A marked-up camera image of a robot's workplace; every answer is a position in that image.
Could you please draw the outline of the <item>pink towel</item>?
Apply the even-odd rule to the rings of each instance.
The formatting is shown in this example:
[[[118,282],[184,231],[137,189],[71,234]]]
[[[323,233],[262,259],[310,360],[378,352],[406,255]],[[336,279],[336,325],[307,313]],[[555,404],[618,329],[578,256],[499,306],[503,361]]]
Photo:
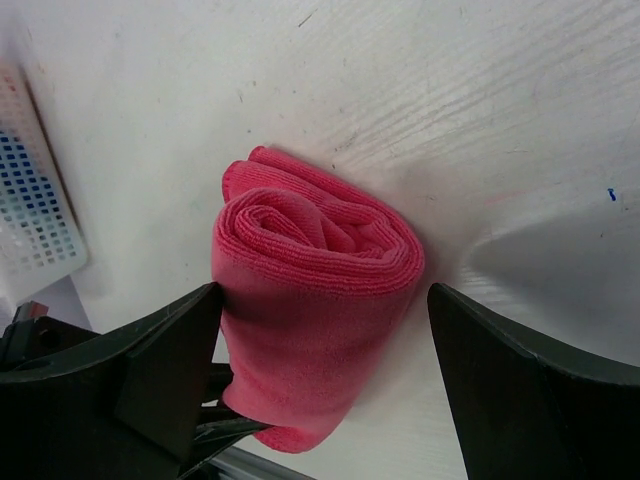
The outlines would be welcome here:
[[[233,373],[223,402],[290,454],[346,417],[403,321],[423,246],[391,207],[283,151],[232,163],[212,235]]]

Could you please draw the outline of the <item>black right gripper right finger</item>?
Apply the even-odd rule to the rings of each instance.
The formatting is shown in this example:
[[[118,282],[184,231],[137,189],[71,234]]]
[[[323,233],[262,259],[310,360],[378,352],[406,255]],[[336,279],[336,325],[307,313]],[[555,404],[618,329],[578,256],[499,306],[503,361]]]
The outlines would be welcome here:
[[[639,369],[553,339],[441,283],[435,348],[471,479],[636,479]]]

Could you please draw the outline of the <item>white plastic basket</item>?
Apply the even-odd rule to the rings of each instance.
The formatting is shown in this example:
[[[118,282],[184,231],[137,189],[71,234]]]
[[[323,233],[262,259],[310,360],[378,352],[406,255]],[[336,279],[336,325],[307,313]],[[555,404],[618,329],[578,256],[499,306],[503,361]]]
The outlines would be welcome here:
[[[1,271],[27,295],[75,272],[87,251],[20,72],[1,64]]]

